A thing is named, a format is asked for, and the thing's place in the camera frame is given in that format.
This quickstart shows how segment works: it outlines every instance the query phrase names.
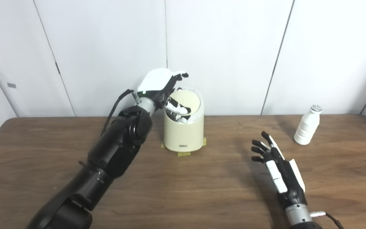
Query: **wall seam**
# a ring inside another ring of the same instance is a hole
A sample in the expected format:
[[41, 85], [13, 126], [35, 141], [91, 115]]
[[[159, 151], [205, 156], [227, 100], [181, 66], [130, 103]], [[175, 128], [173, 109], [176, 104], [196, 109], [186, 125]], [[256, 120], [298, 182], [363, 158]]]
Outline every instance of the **wall seam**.
[[63, 84], [64, 90], [65, 90], [65, 92], [66, 92], [66, 94], [67, 94], [67, 99], [69, 100], [69, 103], [70, 103], [70, 106], [71, 106], [71, 110], [73, 110], [73, 114], [74, 114], [74, 116], [76, 117], [76, 112], [74, 111], [73, 104], [71, 103], [69, 93], [68, 93], [68, 91], [67, 91], [66, 85], [64, 84], [63, 76], [61, 75], [60, 70], [59, 70], [59, 68], [58, 68], [58, 64], [57, 64], [57, 61], [56, 61], [56, 57], [55, 57], [55, 54], [54, 54], [54, 52], [53, 52], [53, 49], [52, 49], [51, 43], [50, 43], [50, 41], [49, 41], [48, 35], [47, 35], [47, 33], [46, 33], [45, 26], [43, 25], [42, 18], [40, 17], [39, 9], [38, 9], [38, 8], [37, 8], [37, 6], [36, 6], [35, 0], [32, 0], [32, 1], [33, 1], [33, 5], [35, 6], [35, 9], [36, 9], [37, 16], [39, 17], [40, 24], [42, 25], [43, 32], [45, 33], [46, 40], [48, 41], [49, 48], [50, 48], [50, 50], [51, 50], [51, 52], [52, 52], [53, 59], [55, 60], [55, 67], [57, 68], [58, 74], [60, 75], [60, 79], [61, 79], [61, 82], [62, 82], [62, 84]]
[[290, 7], [288, 20], [286, 21], [285, 30], [283, 32], [281, 44], [279, 46], [278, 55], [276, 56], [275, 65], [273, 65], [272, 75], [270, 76], [270, 81], [269, 81], [269, 84], [268, 84], [268, 89], [266, 90], [265, 99], [263, 100], [263, 105], [262, 105], [262, 109], [261, 109], [261, 115], [263, 113], [263, 109], [265, 108], [266, 99], [268, 98], [270, 85], [272, 84], [273, 75], [275, 74], [276, 64], [278, 63], [279, 55], [281, 53], [281, 49], [282, 49], [282, 45], [283, 45], [283, 40], [285, 39], [286, 31], [288, 29], [288, 25], [289, 25], [289, 21], [290, 21], [290, 16], [292, 15], [292, 10], [293, 10], [294, 4], [295, 4], [295, 0], [293, 0], [292, 6]]
[[166, 0], [164, 0], [165, 2], [165, 36], [166, 36], [166, 68], [169, 68], [169, 65], [167, 63], [167, 20], [166, 20]]

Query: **black cable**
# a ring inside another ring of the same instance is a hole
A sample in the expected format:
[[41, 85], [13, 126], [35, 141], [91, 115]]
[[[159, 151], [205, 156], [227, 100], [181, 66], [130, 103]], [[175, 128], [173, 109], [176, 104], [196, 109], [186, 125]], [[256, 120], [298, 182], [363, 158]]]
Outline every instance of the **black cable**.
[[114, 106], [112, 107], [112, 109], [111, 109], [111, 112], [109, 113], [109, 115], [108, 115], [108, 118], [107, 118], [107, 120], [106, 120], [106, 122], [105, 122], [105, 124], [104, 124], [104, 127], [103, 127], [103, 130], [102, 130], [102, 132], [101, 132], [101, 134], [100, 134], [100, 136], [103, 136], [103, 134], [104, 134], [104, 132], [106, 131], [106, 127], [108, 126], [108, 123], [109, 123], [109, 121], [111, 120], [111, 117], [112, 117], [112, 115], [114, 114], [114, 111], [115, 111], [115, 109], [117, 108], [117, 106], [118, 106], [118, 103], [125, 97], [125, 96], [127, 96], [128, 94], [130, 94], [130, 93], [132, 93], [133, 92], [133, 90], [126, 90], [124, 93], [122, 93], [119, 97], [118, 97], [118, 99], [117, 99], [117, 101], [115, 102], [115, 104], [114, 104]]
[[334, 217], [332, 217], [330, 214], [326, 212], [327, 217], [329, 217], [340, 229], [344, 229], [344, 227], [341, 225], [340, 221], [336, 220]]

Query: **bottle cap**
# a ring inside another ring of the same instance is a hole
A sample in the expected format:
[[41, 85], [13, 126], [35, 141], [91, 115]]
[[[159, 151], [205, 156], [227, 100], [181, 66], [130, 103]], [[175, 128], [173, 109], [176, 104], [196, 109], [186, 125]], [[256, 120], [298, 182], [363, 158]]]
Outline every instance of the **bottle cap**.
[[311, 110], [316, 111], [316, 112], [320, 112], [321, 111], [321, 106], [319, 105], [313, 105], [310, 107]]

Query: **small label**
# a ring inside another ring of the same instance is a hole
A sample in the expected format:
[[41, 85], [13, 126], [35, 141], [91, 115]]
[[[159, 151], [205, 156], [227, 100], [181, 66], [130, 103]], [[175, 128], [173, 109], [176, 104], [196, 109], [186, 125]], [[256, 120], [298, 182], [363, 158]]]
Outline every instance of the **small label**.
[[8, 85], [8, 87], [11, 87], [11, 88], [16, 88], [16, 84], [11, 84], [11, 83], [6, 83]]

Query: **black fingertip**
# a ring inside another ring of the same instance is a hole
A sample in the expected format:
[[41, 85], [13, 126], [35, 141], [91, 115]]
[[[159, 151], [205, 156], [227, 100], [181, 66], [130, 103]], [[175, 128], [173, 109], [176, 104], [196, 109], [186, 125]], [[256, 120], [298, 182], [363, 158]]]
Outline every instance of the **black fingertip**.
[[267, 132], [262, 131], [261, 135], [262, 135], [262, 137], [263, 137], [264, 139], [266, 139], [266, 141], [268, 141], [269, 145], [271, 145], [271, 144], [272, 144], [272, 141], [270, 140], [270, 135], [269, 135]]
[[263, 161], [263, 158], [261, 158], [261, 157], [259, 157], [259, 156], [252, 156], [251, 157], [251, 160], [252, 161], [255, 161], [255, 162], [261, 162], [261, 163], [263, 163], [264, 161]]
[[266, 146], [264, 146], [263, 143], [260, 142], [260, 141], [252, 140], [252, 144], [255, 145], [255, 146], [257, 146], [257, 147], [259, 147], [259, 148], [261, 148], [263, 151], [269, 150], [269, 148], [267, 148]]
[[256, 153], [258, 153], [258, 154], [260, 154], [260, 155], [263, 155], [263, 154], [265, 153], [265, 151], [263, 151], [261, 148], [256, 147], [256, 146], [252, 146], [252, 147], [251, 147], [251, 151], [252, 151], [252, 152], [256, 152]]

